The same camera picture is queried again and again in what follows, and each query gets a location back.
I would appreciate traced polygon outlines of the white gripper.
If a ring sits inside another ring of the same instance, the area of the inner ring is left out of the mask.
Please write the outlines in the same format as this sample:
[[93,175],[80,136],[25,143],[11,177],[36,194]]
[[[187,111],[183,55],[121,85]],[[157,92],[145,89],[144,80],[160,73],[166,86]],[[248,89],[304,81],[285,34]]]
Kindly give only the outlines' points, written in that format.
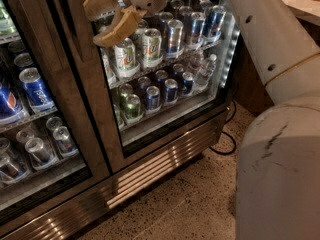
[[94,36],[93,42],[100,47],[111,47],[118,44],[135,32],[145,15],[152,16],[163,10],[167,1],[123,0],[127,8],[121,8],[117,7],[118,0],[85,0],[83,7],[89,21],[95,21],[102,14],[116,9],[111,24]]

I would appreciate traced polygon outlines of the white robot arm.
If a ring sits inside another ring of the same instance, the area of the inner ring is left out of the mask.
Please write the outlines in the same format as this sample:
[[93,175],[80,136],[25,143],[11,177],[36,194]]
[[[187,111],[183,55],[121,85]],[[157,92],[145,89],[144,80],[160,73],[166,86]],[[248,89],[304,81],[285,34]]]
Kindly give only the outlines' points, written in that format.
[[274,105],[237,163],[236,240],[320,240],[319,47],[282,0],[229,0]]

